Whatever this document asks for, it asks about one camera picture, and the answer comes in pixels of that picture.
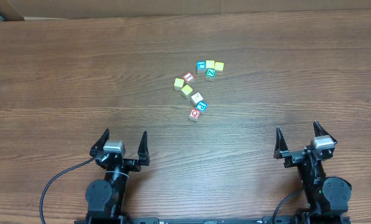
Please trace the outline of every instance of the yellow block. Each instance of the yellow block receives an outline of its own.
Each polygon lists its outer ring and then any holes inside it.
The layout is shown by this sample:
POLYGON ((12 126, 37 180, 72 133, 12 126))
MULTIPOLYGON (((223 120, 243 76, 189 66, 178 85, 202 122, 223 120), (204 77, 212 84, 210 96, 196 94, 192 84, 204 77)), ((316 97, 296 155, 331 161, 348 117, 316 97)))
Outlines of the yellow block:
POLYGON ((206 61, 206 68, 212 68, 212 69, 214 69, 214 61, 207 60, 206 61))
POLYGON ((214 69, 217 71, 223 71, 224 70, 224 63, 222 62, 216 62, 214 69))
POLYGON ((183 86, 184 86, 184 79, 182 79, 182 78, 176 78, 175 79, 175 82, 174 82, 174 86, 175 87, 183 88, 183 86))
POLYGON ((188 96, 192 93, 193 89, 189 85, 185 85, 184 88, 181 89, 181 91, 185 96, 188 96))

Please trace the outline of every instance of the wooden tabletop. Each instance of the wooden tabletop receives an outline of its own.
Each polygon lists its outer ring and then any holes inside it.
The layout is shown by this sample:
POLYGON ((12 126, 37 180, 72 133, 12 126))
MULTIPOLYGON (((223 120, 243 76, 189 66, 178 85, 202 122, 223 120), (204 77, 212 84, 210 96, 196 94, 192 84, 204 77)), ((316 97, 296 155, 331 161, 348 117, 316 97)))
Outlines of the wooden tabletop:
MULTIPOLYGON (((316 119, 339 141, 324 168, 353 186, 347 215, 371 223, 371 10, 3 22, 0 223, 40 223, 46 183, 106 128, 131 158, 148 131, 150 166, 127 183, 133 217, 271 215, 301 187, 273 158, 275 128, 299 150, 316 119), (173 83, 210 59, 224 74, 196 75, 209 106, 195 123, 173 83)), ((46 222, 84 218, 103 177, 92 163, 57 179, 46 222)), ((280 214, 305 207, 295 197, 280 214)))

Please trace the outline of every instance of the toy cube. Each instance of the toy cube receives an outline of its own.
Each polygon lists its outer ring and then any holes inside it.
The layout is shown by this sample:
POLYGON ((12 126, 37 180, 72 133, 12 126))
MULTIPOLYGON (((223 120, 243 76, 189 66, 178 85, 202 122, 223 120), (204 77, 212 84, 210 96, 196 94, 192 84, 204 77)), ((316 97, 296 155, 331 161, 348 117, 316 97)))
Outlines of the toy cube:
POLYGON ((199 116, 200 116, 200 111, 193 108, 190 113, 190 119, 193 121, 198 121, 199 116))
POLYGON ((196 93, 195 95, 191 96, 192 103, 196 106, 200 101, 203 100, 203 97, 200 93, 196 93))
POLYGON ((183 96, 185 96, 185 98, 187 98, 187 99, 190 98, 192 91, 193 91, 193 89, 192 89, 189 85, 185 85, 185 86, 181 89, 181 93, 182 93, 183 96))
POLYGON ((214 81, 214 77, 216 76, 216 71, 214 69, 208 69, 206 72, 206 80, 214 81))
POLYGON ((196 71, 198 74, 206 72, 206 61, 199 61, 196 63, 196 71))
POLYGON ((206 109, 208 108, 208 104, 203 102, 203 101, 200 101, 197 105, 196 105, 196 109, 200 110, 200 112, 202 114, 204 114, 204 112, 206 112, 206 109))
POLYGON ((183 75, 183 78, 184 78, 186 84, 190 84, 190 83, 195 82, 195 77, 190 72, 183 75))
POLYGON ((174 89, 181 90, 184 86, 184 79, 176 78, 174 82, 174 89))
POLYGON ((206 61, 206 69, 209 69, 209 68, 214 69, 214 61, 212 60, 206 61))
POLYGON ((224 63, 222 62, 216 62, 214 69, 217 73, 217 75, 222 75, 222 71, 224 71, 224 63))

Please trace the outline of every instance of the cable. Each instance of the cable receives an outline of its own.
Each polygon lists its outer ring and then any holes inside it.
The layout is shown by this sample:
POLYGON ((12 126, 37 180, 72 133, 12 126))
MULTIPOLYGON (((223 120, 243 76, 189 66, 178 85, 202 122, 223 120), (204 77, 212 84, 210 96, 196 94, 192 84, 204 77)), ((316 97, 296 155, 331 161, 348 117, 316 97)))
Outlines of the cable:
POLYGON ((87 163, 90 163, 91 161, 93 161, 94 159, 95 159, 95 157, 93 157, 93 158, 91 158, 91 159, 89 159, 89 160, 87 160, 87 161, 85 161, 85 162, 82 162, 81 164, 78 164, 78 165, 76 165, 76 166, 74 166, 74 167, 71 167, 71 168, 69 168, 69 169, 66 169, 66 170, 60 172, 59 174, 57 174, 55 177, 53 177, 53 178, 52 178, 52 179, 47 183, 46 187, 45 187, 44 190, 43 190, 42 197, 40 198, 40 205, 39 205, 40 219, 42 220, 42 224, 46 224, 46 222, 44 221, 44 216, 43 216, 43 201, 44 201, 44 196, 46 195, 47 189, 48 189, 48 187, 51 185, 51 183, 52 183, 55 179, 59 178, 62 174, 66 174, 66 173, 69 172, 69 171, 72 171, 72 170, 74 170, 74 169, 76 169, 76 168, 79 168, 79 167, 81 167, 81 166, 84 166, 84 165, 86 165, 87 163))
POLYGON ((279 205, 277 206, 277 208, 275 209, 275 211, 273 212, 273 215, 272 215, 272 224, 275 224, 275 217, 277 216, 277 213, 279 211, 279 208, 287 202, 287 200, 289 200, 292 196, 302 192, 303 189, 299 189, 299 190, 296 190, 295 192, 291 193, 290 195, 287 195, 287 197, 285 197, 285 199, 283 199, 279 205))

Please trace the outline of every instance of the black cable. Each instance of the black cable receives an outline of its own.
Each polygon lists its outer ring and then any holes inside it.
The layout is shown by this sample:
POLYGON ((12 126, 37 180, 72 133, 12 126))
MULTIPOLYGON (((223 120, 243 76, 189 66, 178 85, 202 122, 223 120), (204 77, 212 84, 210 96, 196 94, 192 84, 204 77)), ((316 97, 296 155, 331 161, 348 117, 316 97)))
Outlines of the black cable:
POLYGON ((52 183, 55 179, 59 178, 62 174, 66 174, 66 173, 69 172, 69 171, 72 171, 72 170, 74 170, 74 169, 76 169, 76 168, 79 168, 79 167, 81 167, 81 166, 84 166, 84 165, 86 165, 87 163, 90 163, 91 161, 93 161, 94 159, 95 159, 95 157, 93 157, 93 158, 87 160, 86 162, 82 162, 81 164, 78 164, 78 165, 76 165, 76 166, 74 166, 74 167, 71 167, 71 168, 69 168, 69 169, 66 169, 66 170, 60 172, 59 174, 57 174, 55 177, 53 177, 53 178, 52 178, 52 179, 47 183, 46 187, 45 187, 44 190, 43 190, 42 197, 40 198, 40 205, 39 205, 40 219, 42 220, 42 223, 43 223, 43 224, 46 224, 46 222, 44 221, 44 216, 43 216, 43 201, 44 201, 44 196, 46 195, 47 189, 48 189, 48 187, 51 185, 51 183, 52 183))
POLYGON ((299 189, 299 190, 296 190, 295 192, 291 193, 290 195, 287 195, 287 197, 285 197, 285 199, 283 199, 279 205, 277 206, 277 208, 275 209, 275 211, 273 212, 273 215, 272 215, 272 224, 275 224, 275 217, 277 216, 277 213, 279 211, 279 208, 287 202, 287 200, 289 200, 292 196, 302 192, 303 189, 299 189))

